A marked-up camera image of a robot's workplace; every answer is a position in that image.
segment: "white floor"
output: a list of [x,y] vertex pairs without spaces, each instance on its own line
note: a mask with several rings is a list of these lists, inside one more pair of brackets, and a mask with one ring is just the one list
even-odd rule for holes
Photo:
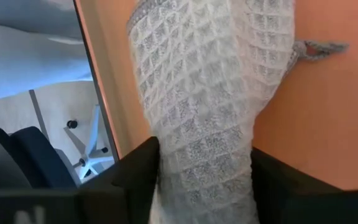
[[[68,120],[76,119],[78,127],[72,132],[84,143],[88,142],[93,108],[98,104],[93,82],[59,83],[35,90],[35,94],[52,146],[63,150],[72,164],[77,163],[80,152],[63,128]],[[98,149],[111,149],[102,116],[100,118]],[[28,92],[0,99],[0,128],[14,133],[29,126],[40,128]],[[112,164],[107,162],[103,166],[107,168]]]

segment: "waffle knit fabric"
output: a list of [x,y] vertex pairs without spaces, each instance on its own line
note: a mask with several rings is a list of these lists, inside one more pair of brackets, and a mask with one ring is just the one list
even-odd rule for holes
[[297,47],[306,42],[294,41],[294,1],[144,0],[127,29],[144,115],[161,143],[150,222],[258,223],[252,131],[306,55]]

